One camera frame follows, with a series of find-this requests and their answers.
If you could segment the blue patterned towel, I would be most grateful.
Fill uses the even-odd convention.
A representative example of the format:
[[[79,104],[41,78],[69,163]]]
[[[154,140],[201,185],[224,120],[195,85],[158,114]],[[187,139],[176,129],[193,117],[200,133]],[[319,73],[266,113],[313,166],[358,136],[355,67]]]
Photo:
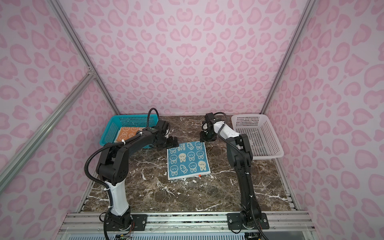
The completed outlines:
[[[186,179],[209,175],[205,143],[188,142],[167,150],[168,180]]]

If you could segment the orange patterned towel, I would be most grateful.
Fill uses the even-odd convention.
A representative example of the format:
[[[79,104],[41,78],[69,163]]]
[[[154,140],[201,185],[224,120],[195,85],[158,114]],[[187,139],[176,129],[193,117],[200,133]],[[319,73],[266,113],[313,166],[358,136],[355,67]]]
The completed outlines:
[[[136,135],[137,132],[142,131],[143,128],[140,127],[121,127],[118,130],[117,136],[115,138],[115,143],[126,141],[129,138],[132,138]]]

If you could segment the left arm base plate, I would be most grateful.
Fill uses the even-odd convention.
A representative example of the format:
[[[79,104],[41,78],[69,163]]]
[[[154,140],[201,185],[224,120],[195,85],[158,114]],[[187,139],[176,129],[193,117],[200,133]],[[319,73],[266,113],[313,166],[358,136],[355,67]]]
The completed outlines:
[[[123,216],[106,215],[104,230],[108,231],[144,231],[148,215],[127,213]]]

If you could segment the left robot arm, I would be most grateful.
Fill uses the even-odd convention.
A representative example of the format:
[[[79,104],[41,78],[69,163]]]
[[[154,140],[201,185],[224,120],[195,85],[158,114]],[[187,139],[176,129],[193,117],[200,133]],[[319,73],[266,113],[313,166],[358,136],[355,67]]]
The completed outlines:
[[[153,127],[138,131],[131,138],[106,144],[97,164],[97,174],[104,184],[109,201],[107,219],[127,227],[131,221],[131,210],[125,191],[125,179],[129,173],[129,158],[146,146],[158,149],[177,147],[178,139],[169,137],[170,123],[159,120]]]

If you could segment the left corner aluminium post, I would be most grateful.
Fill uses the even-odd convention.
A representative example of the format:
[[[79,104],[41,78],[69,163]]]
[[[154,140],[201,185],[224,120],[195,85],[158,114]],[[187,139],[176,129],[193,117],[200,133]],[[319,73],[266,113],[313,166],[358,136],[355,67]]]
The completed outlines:
[[[73,25],[72,25],[68,15],[64,11],[63,6],[61,5],[60,1],[48,0],[47,2],[50,5],[50,7],[52,8],[54,14],[58,18],[58,20],[61,23],[62,27],[66,31],[68,37],[70,38],[70,40],[74,44],[74,48],[77,50],[77,52],[80,55],[81,59],[86,64],[87,68],[89,69],[89,72],[96,77],[96,82],[97,82],[99,88],[101,89],[104,97],[107,99],[107,102],[109,103],[109,105],[113,109],[114,113],[116,115],[120,115],[121,114],[120,110],[118,109],[118,107],[117,107],[115,101],[113,100],[111,94],[107,90],[106,85],[104,84],[101,76],[99,75],[98,71],[96,70],[96,67],[95,67],[95,65],[93,64],[93,62],[92,62],[92,60],[90,58],[90,55],[86,51],[86,48],[85,48],[84,44],[82,43],[82,41],[79,38],[77,32],[75,31],[75,29],[74,29],[74,27],[73,27]]]

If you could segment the teal plastic basket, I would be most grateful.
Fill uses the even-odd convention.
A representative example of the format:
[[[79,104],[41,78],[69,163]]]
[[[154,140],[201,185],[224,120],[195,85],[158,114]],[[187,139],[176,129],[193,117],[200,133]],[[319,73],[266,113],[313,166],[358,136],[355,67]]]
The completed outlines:
[[[138,131],[147,126],[147,115],[113,116],[102,135],[100,145],[121,141],[133,137]]]

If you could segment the right corner aluminium post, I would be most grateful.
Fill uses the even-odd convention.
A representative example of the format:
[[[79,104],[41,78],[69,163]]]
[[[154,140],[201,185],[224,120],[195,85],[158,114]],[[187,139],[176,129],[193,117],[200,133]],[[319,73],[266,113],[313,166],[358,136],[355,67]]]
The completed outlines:
[[[289,63],[291,61],[292,56],[294,55],[295,49],[300,42],[300,39],[309,24],[309,21],[313,15],[313,12],[316,10],[316,7],[318,5],[319,1],[316,0],[309,0],[306,3],[306,6],[303,10],[303,13],[301,17],[299,18],[298,25],[295,29],[295,31],[292,34],[291,40],[289,41],[288,47],[285,51],[284,57],[280,63],[280,66],[278,68],[278,71],[275,75],[275,78],[273,80],[273,83],[271,85],[271,88],[268,92],[266,101],[262,107],[261,114],[265,115],[267,113],[267,110],[273,100],[274,94],[277,91],[277,88],[283,78],[283,75],[289,66]]]

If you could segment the left diagonal aluminium strut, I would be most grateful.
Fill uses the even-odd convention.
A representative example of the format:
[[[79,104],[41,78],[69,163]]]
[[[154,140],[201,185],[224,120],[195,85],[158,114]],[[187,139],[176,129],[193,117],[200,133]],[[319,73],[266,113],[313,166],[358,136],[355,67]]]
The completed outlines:
[[[93,71],[89,71],[72,91],[63,99],[49,117],[26,141],[20,150],[11,158],[10,162],[1,171],[1,193],[10,185],[17,174],[22,170],[27,161],[32,157],[44,140],[61,121],[64,115],[84,92],[88,85],[95,79]]]

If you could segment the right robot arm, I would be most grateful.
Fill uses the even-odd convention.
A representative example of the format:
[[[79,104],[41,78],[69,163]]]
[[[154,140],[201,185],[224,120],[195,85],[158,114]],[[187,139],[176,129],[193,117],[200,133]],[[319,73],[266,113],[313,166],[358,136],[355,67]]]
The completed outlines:
[[[246,134],[240,134],[233,130],[226,120],[219,119],[218,115],[227,115],[223,112],[208,113],[202,122],[200,132],[201,142],[214,142],[221,139],[227,144],[227,159],[230,166],[235,170],[241,194],[241,216],[246,228],[260,230],[259,221],[262,211],[255,196],[252,181],[252,151],[249,138]]]

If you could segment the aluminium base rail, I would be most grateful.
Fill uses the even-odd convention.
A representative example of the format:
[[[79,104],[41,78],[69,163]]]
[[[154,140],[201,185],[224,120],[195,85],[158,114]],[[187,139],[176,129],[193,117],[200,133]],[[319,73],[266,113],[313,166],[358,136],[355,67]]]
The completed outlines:
[[[269,230],[229,230],[227,214],[236,212],[133,213],[148,215],[144,231],[108,233],[111,240],[317,240],[306,211],[267,212]]]

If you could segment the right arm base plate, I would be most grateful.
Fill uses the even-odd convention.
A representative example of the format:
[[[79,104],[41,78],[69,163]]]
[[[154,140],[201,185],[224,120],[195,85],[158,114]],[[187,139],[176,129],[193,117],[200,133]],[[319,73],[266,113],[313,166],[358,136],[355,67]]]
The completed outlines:
[[[258,230],[255,220],[252,217],[248,218],[244,212],[228,213],[227,220],[229,230]],[[261,213],[261,217],[256,218],[256,222],[261,230],[270,229],[266,213]]]

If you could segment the corner aluminium post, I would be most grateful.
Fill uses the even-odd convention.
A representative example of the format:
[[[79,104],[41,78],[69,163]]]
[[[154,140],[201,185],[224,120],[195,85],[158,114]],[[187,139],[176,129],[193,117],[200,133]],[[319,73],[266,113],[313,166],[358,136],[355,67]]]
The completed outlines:
[[[299,18],[298,25],[295,29],[295,31],[292,34],[291,40],[289,41],[288,47],[285,51],[284,57],[280,63],[280,66],[278,68],[278,71],[275,75],[275,78],[273,80],[273,83],[271,85],[271,88],[268,92],[266,101],[262,107],[261,114],[265,115],[267,113],[267,110],[273,100],[274,94],[277,91],[277,88],[283,78],[283,75],[289,66],[289,63],[291,61],[292,56],[294,55],[295,49],[300,42],[300,39],[309,24],[309,21],[313,15],[313,12],[316,10],[316,7],[318,5],[319,1],[316,0],[309,0],[306,3],[306,6],[303,10],[303,13],[301,17]]]
[[[118,107],[117,107],[115,101],[113,100],[111,94],[107,90],[106,85],[104,84],[101,76],[99,75],[98,71],[96,70],[96,67],[95,67],[95,65],[93,64],[93,62],[92,62],[92,60],[90,58],[90,55],[86,51],[86,48],[85,48],[84,44],[82,43],[82,41],[79,38],[77,32],[75,31],[75,29],[74,29],[74,27],[73,27],[73,25],[72,25],[68,15],[64,11],[63,6],[61,5],[60,1],[48,0],[47,2],[50,5],[50,7],[52,8],[54,14],[58,18],[58,20],[61,23],[62,27],[66,31],[68,37],[70,38],[70,40],[74,44],[74,48],[77,50],[77,52],[80,55],[81,59],[86,64],[87,68],[89,69],[89,72],[96,77],[96,82],[97,82],[99,88],[101,89],[104,97],[107,99],[107,102],[109,103],[109,105],[113,109],[114,113],[116,115],[120,115],[121,114],[120,110],[118,109]]]

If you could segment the white plastic basket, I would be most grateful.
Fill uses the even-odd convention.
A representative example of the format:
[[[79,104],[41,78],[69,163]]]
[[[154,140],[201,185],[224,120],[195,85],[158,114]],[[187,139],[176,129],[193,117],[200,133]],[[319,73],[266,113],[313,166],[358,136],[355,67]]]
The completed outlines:
[[[235,115],[231,121],[236,132],[248,136],[253,160],[273,160],[284,156],[283,147],[266,115]]]

